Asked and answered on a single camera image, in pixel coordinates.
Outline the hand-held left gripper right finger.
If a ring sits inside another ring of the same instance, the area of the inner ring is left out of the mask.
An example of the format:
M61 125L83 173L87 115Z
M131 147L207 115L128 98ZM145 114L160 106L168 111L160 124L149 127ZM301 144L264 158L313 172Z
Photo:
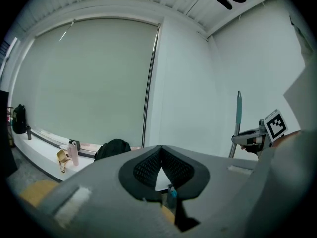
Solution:
M162 147L162 167L175 194L174 224L165 222L162 238L248 238L250 208L241 189L256 162Z

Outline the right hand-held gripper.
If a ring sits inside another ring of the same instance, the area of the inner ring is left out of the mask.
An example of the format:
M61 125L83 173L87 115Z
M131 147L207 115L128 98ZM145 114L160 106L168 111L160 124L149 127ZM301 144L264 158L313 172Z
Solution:
M261 155L266 148L273 146L274 142L283 137L288 127L280 110L275 109L265 119L259 121L259 130L244 131L231 138L237 145L257 145L257 155Z

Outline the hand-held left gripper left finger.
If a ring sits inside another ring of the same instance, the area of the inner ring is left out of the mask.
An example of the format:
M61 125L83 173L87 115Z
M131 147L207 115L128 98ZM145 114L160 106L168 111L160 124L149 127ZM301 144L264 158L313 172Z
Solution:
M57 186L40 203L37 223L54 238L176 238L178 228L151 202L124 164L147 147L101 159Z

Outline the teal handled broom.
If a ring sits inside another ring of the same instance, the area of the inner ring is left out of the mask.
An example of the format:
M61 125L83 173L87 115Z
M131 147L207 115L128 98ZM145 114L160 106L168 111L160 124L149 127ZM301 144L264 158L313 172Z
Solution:
M237 100L236 100L236 119L235 119L235 130L233 136L237 136L240 132L240 125L241 125L241 118L242 118L242 96L241 92L238 91ZM229 158L234 158L235 151L236 151L237 144L232 143Z

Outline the person's right forearm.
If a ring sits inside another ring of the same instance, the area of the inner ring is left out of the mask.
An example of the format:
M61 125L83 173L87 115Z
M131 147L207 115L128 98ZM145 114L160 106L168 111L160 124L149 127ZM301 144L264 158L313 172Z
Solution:
M288 135L285 135L285 136L282 136L282 137L278 138L278 139L273 143L272 147L277 147L277 146L279 146L283 141L285 141L285 140L287 140L287 139L289 139L289 138L291 138L291 137L296 136L296 135L299 134L300 132L301 132L301 131L298 130L298 131L292 132L292 133L290 133L290 134L288 134Z

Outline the person's right hand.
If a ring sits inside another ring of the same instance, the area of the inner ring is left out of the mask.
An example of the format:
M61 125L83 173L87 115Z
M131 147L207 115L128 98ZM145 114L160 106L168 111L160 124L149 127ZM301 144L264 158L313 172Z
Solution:
M248 153L257 154L257 151L258 151L257 145L251 145L251 146L240 145L240 147L241 147L241 150L245 150Z

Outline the pink tumbler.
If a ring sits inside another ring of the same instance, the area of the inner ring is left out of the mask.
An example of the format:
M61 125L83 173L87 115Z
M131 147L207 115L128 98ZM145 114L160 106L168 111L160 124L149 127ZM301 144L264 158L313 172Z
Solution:
M68 144L67 151L68 151L69 156L72 159L73 164L75 166L78 166L79 165L79 157L78 157L79 155L78 155L77 149L74 146Z

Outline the person's grey shirt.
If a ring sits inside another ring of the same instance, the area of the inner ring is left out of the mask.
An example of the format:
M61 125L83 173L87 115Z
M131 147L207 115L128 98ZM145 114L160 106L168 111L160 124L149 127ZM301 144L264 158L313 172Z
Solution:
M284 96L301 132L276 148L248 238L317 238L317 38L300 13L291 20L306 67Z

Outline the oval wooden coffee table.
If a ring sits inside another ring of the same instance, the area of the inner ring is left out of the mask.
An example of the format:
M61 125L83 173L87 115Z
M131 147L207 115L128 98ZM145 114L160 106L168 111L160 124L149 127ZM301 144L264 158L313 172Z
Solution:
M37 207L40 202L57 186L59 183L50 180L40 180L24 189L19 197L30 203L32 206ZM175 214L164 204L162 204L162 211L167 219L174 224Z

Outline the white window bench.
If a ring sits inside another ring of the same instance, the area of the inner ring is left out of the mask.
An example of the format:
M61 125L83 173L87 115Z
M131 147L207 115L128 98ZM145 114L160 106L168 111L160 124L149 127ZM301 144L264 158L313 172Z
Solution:
M28 140L27 134L13 133L13 140L17 149L36 168L46 173L53 179L64 181L93 163L93 158L79 156L79 165L75 166L71 161L67 162L65 172L60 170L57 153L60 148L56 148L39 138L33 136Z

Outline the black backpack with tan patch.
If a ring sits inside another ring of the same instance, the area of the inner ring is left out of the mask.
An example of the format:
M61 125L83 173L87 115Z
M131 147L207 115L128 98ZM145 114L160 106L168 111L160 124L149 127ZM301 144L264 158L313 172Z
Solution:
M27 130L25 106L19 104L12 113L12 128L16 134L24 134Z

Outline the grey-green roller blind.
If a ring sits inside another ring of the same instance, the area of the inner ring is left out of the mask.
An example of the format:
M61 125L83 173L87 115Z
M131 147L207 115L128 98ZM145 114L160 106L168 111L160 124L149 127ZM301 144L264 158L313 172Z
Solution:
M142 140L148 73L157 28L123 19L62 26L37 37L12 95L34 129L102 145Z

